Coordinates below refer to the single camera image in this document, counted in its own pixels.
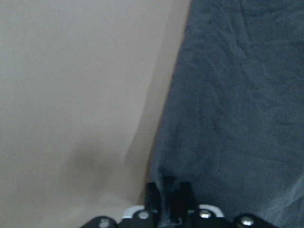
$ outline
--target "beige wall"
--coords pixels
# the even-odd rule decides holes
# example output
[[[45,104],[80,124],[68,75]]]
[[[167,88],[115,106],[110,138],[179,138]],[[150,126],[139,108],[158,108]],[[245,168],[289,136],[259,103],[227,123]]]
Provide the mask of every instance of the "beige wall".
[[[0,226],[138,203],[190,1],[0,1]]]

